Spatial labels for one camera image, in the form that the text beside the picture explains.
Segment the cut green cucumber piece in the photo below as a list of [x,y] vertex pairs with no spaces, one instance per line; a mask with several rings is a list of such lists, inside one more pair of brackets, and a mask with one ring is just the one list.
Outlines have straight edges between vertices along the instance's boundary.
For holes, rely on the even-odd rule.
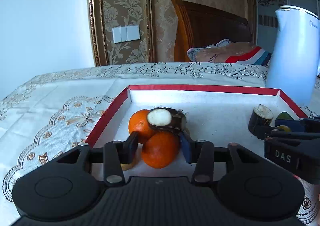
[[293,118],[289,113],[283,111],[276,117],[276,120],[293,120]]

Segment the brownish green kiwi fruit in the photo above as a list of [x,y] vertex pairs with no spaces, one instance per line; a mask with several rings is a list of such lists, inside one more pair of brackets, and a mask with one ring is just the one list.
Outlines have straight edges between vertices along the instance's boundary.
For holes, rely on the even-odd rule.
[[136,166],[139,163],[139,157],[135,155],[133,158],[133,161],[130,164],[121,164],[121,168],[123,171],[127,171],[129,169],[132,169],[134,166]]

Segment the orange tangerine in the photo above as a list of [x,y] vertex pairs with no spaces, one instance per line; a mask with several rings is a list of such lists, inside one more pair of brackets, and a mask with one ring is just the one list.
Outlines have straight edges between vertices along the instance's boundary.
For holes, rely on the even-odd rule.
[[148,166],[162,169],[176,159],[180,146],[177,135],[168,131],[157,132],[143,145],[141,158]]
[[147,115],[150,112],[148,109],[142,109],[135,112],[129,120],[129,134],[132,132],[138,132],[138,142],[144,144],[149,140],[156,132],[149,127],[147,121]]

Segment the brown water chestnut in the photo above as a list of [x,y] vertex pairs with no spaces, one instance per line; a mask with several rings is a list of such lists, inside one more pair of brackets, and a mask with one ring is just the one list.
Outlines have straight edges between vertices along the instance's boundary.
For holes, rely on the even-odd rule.
[[146,116],[148,126],[153,130],[179,133],[186,127],[187,119],[181,110],[173,108],[154,108]]

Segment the white embroidered tablecloth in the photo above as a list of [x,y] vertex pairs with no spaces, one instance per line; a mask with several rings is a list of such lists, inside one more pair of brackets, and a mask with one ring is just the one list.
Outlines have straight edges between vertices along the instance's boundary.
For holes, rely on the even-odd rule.
[[[1,225],[315,225],[319,184],[288,171],[304,188],[296,217],[250,221],[226,209],[210,188],[191,184],[196,165],[187,163],[182,154],[164,169],[139,162],[123,171],[124,186],[107,188],[95,206],[76,217],[21,216],[12,198],[20,177],[87,143],[105,110],[129,85],[267,88],[267,73],[266,66],[239,63],[147,63],[56,72],[31,79],[1,102]],[[306,118],[319,117],[319,84],[310,103],[300,109]],[[257,155],[266,159],[264,152]]]

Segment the red shallow cardboard box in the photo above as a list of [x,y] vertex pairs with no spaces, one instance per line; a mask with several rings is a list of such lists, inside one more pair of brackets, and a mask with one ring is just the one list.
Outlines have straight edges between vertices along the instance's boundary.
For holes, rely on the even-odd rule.
[[247,126],[258,105],[277,116],[286,111],[293,119],[307,115],[279,89],[222,85],[129,85],[105,110],[89,134],[90,147],[101,147],[129,136],[128,123],[140,109],[156,107],[181,110],[192,139],[207,140],[216,146],[236,142],[263,155],[264,143]]

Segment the white electric kettle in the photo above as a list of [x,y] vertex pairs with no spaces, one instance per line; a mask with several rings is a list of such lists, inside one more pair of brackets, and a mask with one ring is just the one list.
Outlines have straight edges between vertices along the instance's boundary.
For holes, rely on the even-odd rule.
[[291,5],[281,6],[276,16],[277,37],[265,86],[307,106],[319,75],[319,17]]

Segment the striped bed sheet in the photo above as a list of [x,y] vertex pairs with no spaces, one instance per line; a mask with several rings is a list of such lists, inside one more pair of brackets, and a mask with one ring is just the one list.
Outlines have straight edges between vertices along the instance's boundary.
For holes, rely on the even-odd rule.
[[264,50],[260,46],[256,46],[248,53],[238,56],[230,56],[225,60],[225,62],[266,66],[269,63],[271,56],[272,54],[270,52]]

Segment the beige pillow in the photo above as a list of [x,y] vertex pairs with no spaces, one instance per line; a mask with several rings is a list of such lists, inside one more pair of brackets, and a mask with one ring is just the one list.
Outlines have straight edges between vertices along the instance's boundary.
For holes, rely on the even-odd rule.
[[223,39],[217,44],[203,48],[192,47],[187,56],[192,62],[235,63],[239,60],[248,60],[253,56],[252,51],[259,50],[252,42],[231,42]]

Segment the sliding door wardrobe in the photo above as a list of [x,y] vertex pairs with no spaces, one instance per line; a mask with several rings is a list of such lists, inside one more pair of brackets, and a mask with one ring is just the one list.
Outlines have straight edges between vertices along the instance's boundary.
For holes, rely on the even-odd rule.
[[319,15],[319,0],[256,0],[257,31],[255,42],[270,53],[273,52],[277,37],[276,10],[283,5],[298,6]]

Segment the white wall switch panel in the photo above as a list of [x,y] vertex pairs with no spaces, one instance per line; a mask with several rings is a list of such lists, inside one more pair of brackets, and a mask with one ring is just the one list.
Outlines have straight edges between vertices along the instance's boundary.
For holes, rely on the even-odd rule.
[[121,26],[112,28],[113,42],[115,44],[140,39],[139,26]]

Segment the gold wall panel frame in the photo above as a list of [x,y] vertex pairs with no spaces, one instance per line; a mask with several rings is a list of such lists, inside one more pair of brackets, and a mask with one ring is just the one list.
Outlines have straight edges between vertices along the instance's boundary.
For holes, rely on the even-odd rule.
[[[156,61],[152,0],[88,0],[88,12],[96,66]],[[113,28],[135,25],[139,39],[114,42]]]

